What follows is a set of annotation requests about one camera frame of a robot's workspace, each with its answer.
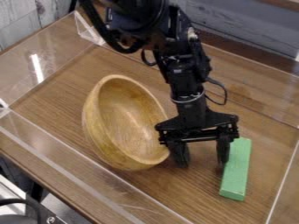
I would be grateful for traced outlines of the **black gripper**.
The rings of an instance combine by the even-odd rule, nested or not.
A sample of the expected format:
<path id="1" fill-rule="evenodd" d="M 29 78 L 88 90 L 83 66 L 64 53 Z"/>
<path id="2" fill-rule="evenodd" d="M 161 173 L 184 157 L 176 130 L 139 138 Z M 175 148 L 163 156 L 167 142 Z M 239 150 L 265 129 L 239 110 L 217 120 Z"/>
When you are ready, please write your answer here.
<path id="1" fill-rule="evenodd" d="M 216 141 L 217 161 L 221 166 L 229 161 L 229 142 L 239 138 L 239 117 L 215 112 L 203 98 L 172 99 L 177 116 L 155 125 L 160 144 L 168 143 L 172 159 L 180 168 L 187 168 L 191 154 L 185 143 Z"/>

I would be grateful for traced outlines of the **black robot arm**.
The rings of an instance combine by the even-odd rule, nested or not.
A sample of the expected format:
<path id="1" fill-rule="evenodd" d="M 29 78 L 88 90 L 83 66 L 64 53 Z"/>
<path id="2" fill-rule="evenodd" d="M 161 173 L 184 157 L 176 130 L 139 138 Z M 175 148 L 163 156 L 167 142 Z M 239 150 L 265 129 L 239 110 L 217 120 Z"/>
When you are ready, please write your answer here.
<path id="1" fill-rule="evenodd" d="M 177 116 L 155 125 L 160 144 L 165 145 L 179 166 L 189 163 L 187 144 L 215 141 L 217 160 L 229 161 L 229 146 L 239 138 L 239 117 L 209 109 L 203 84 L 209 77 L 211 58 L 199 33 L 179 5 L 169 0 L 99 0 L 107 8 L 100 15 L 93 0 L 79 0 L 95 30 L 111 48 L 123 54 L 151 51 L 171 88 Z"/>

